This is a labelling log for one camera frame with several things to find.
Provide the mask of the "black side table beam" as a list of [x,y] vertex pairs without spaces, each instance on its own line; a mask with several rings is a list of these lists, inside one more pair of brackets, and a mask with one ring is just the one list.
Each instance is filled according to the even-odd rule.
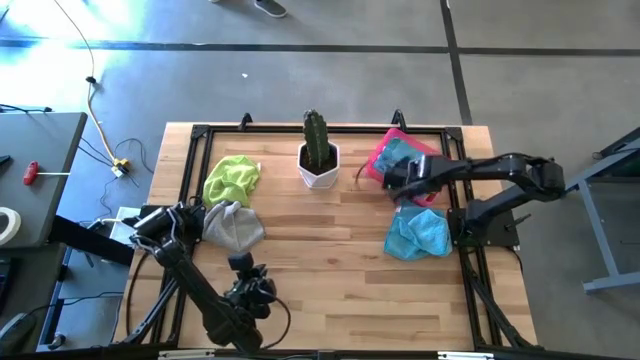
[[48,240],[63,243],[76,250],[126,266],[132,263],[134,256],[134,250],[130,246],[93,232],[58,215],[53,219]]

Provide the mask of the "lime microfiber towel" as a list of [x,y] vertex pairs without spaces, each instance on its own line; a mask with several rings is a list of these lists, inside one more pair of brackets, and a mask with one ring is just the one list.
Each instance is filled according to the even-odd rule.
[[261,165],[246,155],[223,157],[209,173],[203,186],[202,199],[207,206],[222,201],[250,206],[250,195],[261,177]]

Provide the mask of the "white power supply box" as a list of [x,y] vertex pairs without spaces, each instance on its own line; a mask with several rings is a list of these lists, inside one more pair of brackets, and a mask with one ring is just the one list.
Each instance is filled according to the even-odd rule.
[[123,245],[133,247],[130,236],[135,232],[135,230],[132,226],[124,223],[123,220],[126,218],[133,218],[133,223],[136,223],[137,220],[135,218],[140,215],[140,212],[140,208],[120,207],[115,217],[112,220],[106,221],[106,224],[110,224],[112,226],[109,237]]

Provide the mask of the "person's feet in shoes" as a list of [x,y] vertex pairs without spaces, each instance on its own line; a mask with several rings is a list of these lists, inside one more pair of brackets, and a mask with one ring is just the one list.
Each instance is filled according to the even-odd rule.
[[244,5],[246,1],[251,2],[255,8],[266,13],[272,18],[284,18],[288,11],[277,0],[208,0],[217,7],[230,10],[236,13],[245,13],[247,8]]

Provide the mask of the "grey metal trolley frame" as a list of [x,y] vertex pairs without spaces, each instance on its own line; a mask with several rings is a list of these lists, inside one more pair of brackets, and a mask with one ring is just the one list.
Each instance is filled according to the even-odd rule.
[[640,127],[591,152],[566,182],[587,216],[587,233],[604,269],[582,282],[593,294],[640,287]]

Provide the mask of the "dark grey side table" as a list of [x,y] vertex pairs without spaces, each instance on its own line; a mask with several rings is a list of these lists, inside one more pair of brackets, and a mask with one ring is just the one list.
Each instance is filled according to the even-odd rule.
[[22,219],[17,235],[0,248],[38,247],[47,241],[66,176],[38,176],[31,186],[24,172],[37,161],[43,172],[70,172],[87,115],[80,113],[0,114],[0,207]]

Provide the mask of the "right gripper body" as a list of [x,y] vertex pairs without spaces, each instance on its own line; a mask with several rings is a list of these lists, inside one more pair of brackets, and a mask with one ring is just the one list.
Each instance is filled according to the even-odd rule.
[[414,193],[434,193],[440,186],[431,180],[433,157],[422,155],[417,158],[403,158],[399,163],[402,173],[401,187],[403,191]]

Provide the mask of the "white faceted plant pot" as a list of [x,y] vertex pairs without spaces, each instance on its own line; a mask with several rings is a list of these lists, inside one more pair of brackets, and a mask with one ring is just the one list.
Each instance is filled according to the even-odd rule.
[[297,168],[304,183],[310,189],[329,189],[338,179],[340,169],[340,146],[334,142],[329,142],[329,148],[329,168],[327,170],[323,170],[320,174],[315,174],[303,166],[303,159],[306,157],[306,145],[301,143],[298,146]]

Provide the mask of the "green cactus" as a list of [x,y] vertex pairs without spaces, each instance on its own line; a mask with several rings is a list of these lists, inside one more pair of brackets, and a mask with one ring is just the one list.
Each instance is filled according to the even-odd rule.
[[315,109],[304,113],[303,133],[307,149],[307,164],[321,170],[329,161],[328,129],[324,117]]

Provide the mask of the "blue microfiber towel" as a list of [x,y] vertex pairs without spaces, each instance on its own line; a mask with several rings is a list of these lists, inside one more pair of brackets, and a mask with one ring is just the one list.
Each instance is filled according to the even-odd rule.
[[402,261],[450,255],[453,245],[445,213],[413,203],[397,206],[383,249]]
[[424,155],[424,152],[410,146],[400,138],[392,138],[373,162],[373,168],[380,174],[384,174],[397,162],[404,158],[416,160]]

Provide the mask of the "pink plastic bin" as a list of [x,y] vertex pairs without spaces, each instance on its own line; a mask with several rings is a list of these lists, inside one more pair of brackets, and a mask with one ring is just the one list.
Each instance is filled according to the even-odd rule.
[[422,155],[440,154],[440,151],[415,136],[397,128],[389,129],[368,157],[365,166],[366,176],[380,182],[389,194],[389,188],[383,184],[384,174],[397,162],[406,157],[415,160]]

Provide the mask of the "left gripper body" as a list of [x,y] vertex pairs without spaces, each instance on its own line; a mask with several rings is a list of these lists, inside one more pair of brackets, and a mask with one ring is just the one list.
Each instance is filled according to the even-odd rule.
[[263,275],[238,273],[227,299],[234,307],[246,310],[254,318],[268,318],[270,304],[276,301],[277,289],[271,278]]

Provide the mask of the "red handled screwdriver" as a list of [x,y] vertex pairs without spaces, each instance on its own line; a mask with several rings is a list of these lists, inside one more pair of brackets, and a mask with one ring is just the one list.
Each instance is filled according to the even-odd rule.
[[27,166],[22,183],[25,186],[31,186],[38,176],[69,176],[69,172],[43,172],[40,170],[40,165],[37,161],[32,161]]

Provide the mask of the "white tape roll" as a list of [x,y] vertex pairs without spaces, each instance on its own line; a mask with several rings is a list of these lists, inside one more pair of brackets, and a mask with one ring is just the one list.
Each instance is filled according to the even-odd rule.
[[21,216],[16,210],[0,207],[0,246],[6,245],[17,235],[21,223]]

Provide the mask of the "grey microfiber towel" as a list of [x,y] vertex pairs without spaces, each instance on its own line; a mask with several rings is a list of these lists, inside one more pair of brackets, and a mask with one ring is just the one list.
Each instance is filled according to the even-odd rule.
[[232,252],[248,251],[266,236],[256,212],[239,201],[222,201],[205,215],[202,240]]

